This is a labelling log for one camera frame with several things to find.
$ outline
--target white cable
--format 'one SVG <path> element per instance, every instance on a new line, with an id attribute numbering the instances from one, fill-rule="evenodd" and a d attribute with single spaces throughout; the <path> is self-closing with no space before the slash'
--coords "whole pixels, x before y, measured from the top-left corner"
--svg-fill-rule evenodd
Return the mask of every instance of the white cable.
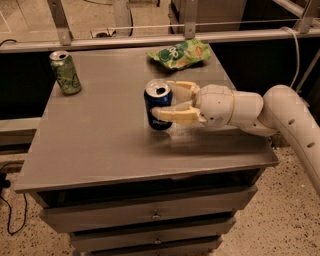
<path id="1" fill-rule="evenodd" d="M 296 68 L 296 74 L 292 80 L 292 83 L 290 85 L 290 88 L 292 88 L 292 86 L 294 85 L 296 79 L 297 79 L 297 76 L 299 74 L 299 70 L 300 70 L 300 52 L 299 52 L 299 42 L 298 42 L 298 39 L 297 39 L 297 35 L 295 33 L 294 30 L 292 30 L 291 28 L 288 28 L 288 27 L 282 27 L 281 28 L 282 30 L 284 31 L 287 31 L 289 33 L 291 33 L 293 35 L 293 38 L 294 38 L 294 41 L 295 41 L 295 44 L 296 44 L 296 55 L 297 55 L 297 68 Z"/>

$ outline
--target green soda can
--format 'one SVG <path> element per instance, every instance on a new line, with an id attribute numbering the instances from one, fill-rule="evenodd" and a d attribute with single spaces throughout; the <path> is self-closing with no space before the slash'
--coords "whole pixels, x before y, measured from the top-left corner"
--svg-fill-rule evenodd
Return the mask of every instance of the green soda can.
<path id="1" fill-rule="evenodd" d="M 63 94 L 72 95 L 81 91 L 81 83 L 72 57 L 67 51 L 51 53 L 50 65 Z"/>

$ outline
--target gray cabinet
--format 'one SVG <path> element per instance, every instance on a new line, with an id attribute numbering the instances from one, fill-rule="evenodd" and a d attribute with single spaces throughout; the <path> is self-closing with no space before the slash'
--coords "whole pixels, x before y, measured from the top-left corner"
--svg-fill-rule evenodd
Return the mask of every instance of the gray cabinet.
<path id="1" fill-rule="evenodd" d="M 277 164 L 265 138 L 233 127 L 153 131 L 143 99 L 151 79 L 232 87 L 213 52 L 201 65 L 168 72 L 147 58 L 155 49 L 73 52 L 82 91 L 65 97 L 54 86 L 16 183 L 78 251 L 214 250 L 256 193 L 259 175 Z"/>

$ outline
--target cabinet drawer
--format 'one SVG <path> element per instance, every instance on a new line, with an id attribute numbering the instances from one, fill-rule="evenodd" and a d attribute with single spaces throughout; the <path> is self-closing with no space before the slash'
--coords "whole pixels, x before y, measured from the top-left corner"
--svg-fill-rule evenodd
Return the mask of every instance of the cabinet drawer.
<path id="1" fill-rule="evenodd" d="M 185 253 L 211 252 L 217 249 L 221 242 L 222 239 L 215 236 L 160 245 L 92 252 L 91 254 L 93 256 L 176 256 L 184 255 Z"/>
<path id="2" fill-rule="evenodd" d="M 198 237 L 219 236 L 227 233 L 234 225 L 234 218 L 217 218 L 214 215 L 183 218 L 178 221 L 162 221 L 161 225 L 139 225 L 118 230 L 75 235 L 71 244 L 78 251 L 101 251 L 138 245 L 160 245 L 170 241 Z"/>
<path id="3" fill-rule="evenodd" d="M 81 230 L 178 219 L 243 209 L 257 188 L 240 186 L 42 210 L 54 230 Z"/>

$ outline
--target can lid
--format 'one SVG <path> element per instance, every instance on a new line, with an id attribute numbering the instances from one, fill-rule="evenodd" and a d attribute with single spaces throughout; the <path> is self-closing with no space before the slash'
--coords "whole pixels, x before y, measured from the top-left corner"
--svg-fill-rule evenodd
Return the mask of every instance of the can lid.
<path id="1" fill-rule="evenodd" d="M 67 51 L 55 51 L 50 54 L 51 60 L 64 60 L 66 59 L 70 54 Z"/>
<path id="2" fill-rule="evenodd" d="M 147 83 L 146 92 L 151 97 L 161 98 L 170 92 L 170 86 L 162 79 L 153 79 Z"/>

